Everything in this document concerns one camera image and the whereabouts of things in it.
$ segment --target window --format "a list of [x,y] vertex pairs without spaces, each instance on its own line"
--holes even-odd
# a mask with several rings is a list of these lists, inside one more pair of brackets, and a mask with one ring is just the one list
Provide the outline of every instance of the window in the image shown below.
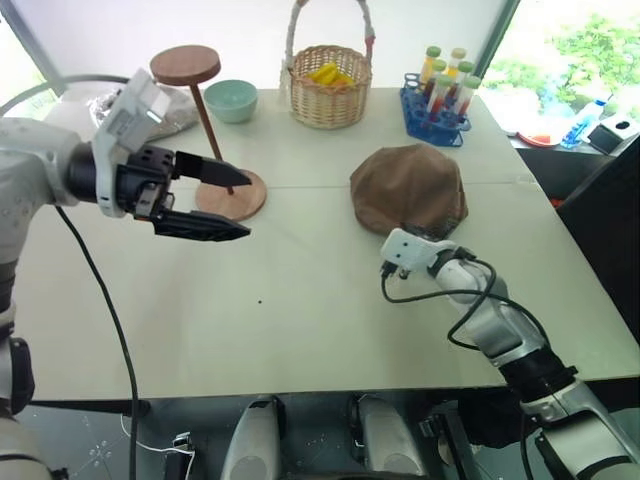
[[558,139],[596,98],[640,122],[640,2],[522,0],[480,90],[507,131]]
[[[45,82],[42,73],[1,15],[0,65],[0,105],[4,105],[20,92]],[[13,108],[9,115],[42,120],[56,100],[53,91],[42,92]]]

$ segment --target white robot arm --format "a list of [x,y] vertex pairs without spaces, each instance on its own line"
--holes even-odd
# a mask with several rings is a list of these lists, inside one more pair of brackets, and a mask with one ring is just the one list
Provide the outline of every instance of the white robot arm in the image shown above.
[[42,122],[0,118],[0,478],[50,479],[28,433],[13,420],[31,400],[29,349],[12,337],[15,268],[31,219],[45,205],[97,203],[108,216],[130,213],[157,235],[224,241],[250,233],[218,215],[172,210],[169,186],[181,175],[224,187],[249,178],[227,163],[145,145],[169,100],[139,70],[91,143]]
[[[446,291],[483,291],[491,272],[455,243],[430,241],[395,229],[382,247],[383,276],[399,269],[425,272]],[[507,297],[498,280],[493,293]],[[450,295],[461,312],[477,293]],[[545,335],[521,311],[487,298],[463,326],[467,336],[519,396],[522,411],[542,427],[536,442],[554,478],[632,479],[640,476],[640,450],[589,387],[553,353]]]

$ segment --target green cap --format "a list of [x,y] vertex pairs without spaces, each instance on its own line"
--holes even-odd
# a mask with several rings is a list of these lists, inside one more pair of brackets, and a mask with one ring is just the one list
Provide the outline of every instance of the green cap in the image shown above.
[[480,77],[476,77],[475,75],[469,75],[467,78],[464,79],[463,85],[465,87],[473,88],[475,90],[480,86],[480,82],[482,82]]
[[454,48],[451,50],[451,56],[453,58],[457,58],[458,60],[462,60],[467,55],[467,51],[464,48]]
[[475,67],[473,62],[467,62],[466,60],[462,60],[458,64],[458,70],[460,70],[462,73],[471,73],[473,67]]
[[447,62],[436,58],[431,64],[431,68],[434,72],[444,72],[445,68],[447,68]]
[[440,75],[436,78],[436,85],[441,87],[451,87],[453,86],[453,78],[449,75]]
[[431,45],[430,47],[427,47],[427,56],[429,57],[439,57],[440,56],[440,52],[442,52],[442,49],[440,47],[436,47],[435,45]]

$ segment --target black chair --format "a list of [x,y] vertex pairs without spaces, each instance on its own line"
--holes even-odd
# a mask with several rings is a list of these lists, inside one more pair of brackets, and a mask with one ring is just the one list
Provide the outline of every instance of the black chair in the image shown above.
[[557,209],[638,342],[639,158],[636,138]]

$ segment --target blue test tube rack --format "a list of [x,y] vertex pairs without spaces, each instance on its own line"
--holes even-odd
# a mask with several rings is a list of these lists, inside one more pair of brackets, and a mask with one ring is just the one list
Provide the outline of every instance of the blue test tube rack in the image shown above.
[[467,115],[460,118],[450,111],[452,105],[449,103],[445,104],[435,119],[430,118],[423,90],[424,85],[420,84],[420,74],[405,73],[404,86],[400,89],[400,101],[407,134],[440,147],[462,146],[460,132],[471,129],[471,122]]

